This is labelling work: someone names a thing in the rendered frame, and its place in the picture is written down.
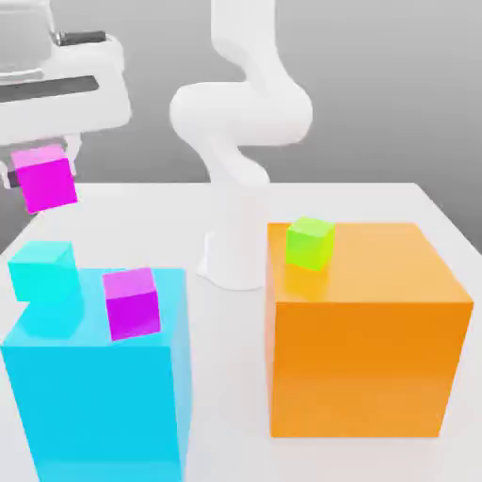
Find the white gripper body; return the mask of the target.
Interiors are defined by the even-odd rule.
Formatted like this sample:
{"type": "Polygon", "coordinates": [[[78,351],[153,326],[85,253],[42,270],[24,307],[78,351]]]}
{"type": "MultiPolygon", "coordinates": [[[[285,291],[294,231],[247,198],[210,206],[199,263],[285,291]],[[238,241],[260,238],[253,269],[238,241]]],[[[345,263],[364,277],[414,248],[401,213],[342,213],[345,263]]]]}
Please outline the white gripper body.
{"type": "Polygon", "coordinates": [[[0,75],[0,146],[116,128],[131,117],[120,42],[55,46],[32,72],[0,75]]]}

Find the small magenta cube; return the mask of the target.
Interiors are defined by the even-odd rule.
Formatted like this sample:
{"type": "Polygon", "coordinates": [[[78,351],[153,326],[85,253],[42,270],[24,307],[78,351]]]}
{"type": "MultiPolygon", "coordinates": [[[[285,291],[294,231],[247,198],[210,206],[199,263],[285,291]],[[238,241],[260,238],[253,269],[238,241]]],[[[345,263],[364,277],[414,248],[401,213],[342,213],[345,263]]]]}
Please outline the small magenta cube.
{"type": "Polygon", "coordinates": [[[103,286],[113,341],[161,331],[158,294],[150,268],[103,274],[103,286]]]}
{"type": "Polygon", "coordinates": [[[77,203],[69,159],[60,144],[11,153],[29,214],[77,203]]]}

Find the small cyan cube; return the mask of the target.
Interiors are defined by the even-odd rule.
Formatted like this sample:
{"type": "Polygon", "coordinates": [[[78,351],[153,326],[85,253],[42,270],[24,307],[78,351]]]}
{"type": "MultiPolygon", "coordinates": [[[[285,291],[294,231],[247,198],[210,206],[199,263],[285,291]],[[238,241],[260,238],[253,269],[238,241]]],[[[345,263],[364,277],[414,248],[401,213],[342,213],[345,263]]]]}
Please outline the small cyan cube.
{"type": "Polygon", "coordinates": [[[18,301],[47,303],[81,294],[68,241],[29,241],[8,261],[8,270],[18,301]]]}

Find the small green cube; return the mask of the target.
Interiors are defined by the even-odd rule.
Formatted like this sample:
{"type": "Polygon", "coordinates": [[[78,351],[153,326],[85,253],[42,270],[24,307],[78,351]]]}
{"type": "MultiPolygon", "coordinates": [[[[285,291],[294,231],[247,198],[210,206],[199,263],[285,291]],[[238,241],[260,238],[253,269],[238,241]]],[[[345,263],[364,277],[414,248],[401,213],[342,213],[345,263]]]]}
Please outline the small green cube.
{"type": "Polygon", "coordinates": [[[289,265],[320,271],[331,259],[334,238],[334,223],[301,217],[287,229],[285,261],[289,265]]]}

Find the large cyan box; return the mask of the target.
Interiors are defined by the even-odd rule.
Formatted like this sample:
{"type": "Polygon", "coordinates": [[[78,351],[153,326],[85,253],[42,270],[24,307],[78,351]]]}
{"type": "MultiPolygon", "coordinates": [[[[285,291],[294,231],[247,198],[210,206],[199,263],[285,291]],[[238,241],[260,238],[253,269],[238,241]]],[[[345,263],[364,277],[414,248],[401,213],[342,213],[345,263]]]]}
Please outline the large cyan box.
{"type": "Polygon", "coordinates": [[[26,305],[0,344],[40,482],[184,482],[192,416],[186,275],[153,272],[161,330],[113,341],[103,271],[26,305]]]}

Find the large orange box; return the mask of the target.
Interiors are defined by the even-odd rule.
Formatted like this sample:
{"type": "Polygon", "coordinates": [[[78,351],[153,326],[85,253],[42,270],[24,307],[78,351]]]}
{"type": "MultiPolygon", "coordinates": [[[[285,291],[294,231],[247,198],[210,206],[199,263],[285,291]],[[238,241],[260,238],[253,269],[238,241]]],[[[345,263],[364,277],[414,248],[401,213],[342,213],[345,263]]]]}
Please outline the large orange box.
{"type": "Polygon", "coordinates": [[[413,223],[340,223],[330,264],[267,229],[265,363],[279,438],[435,437],[474,303],[413,223]]]}

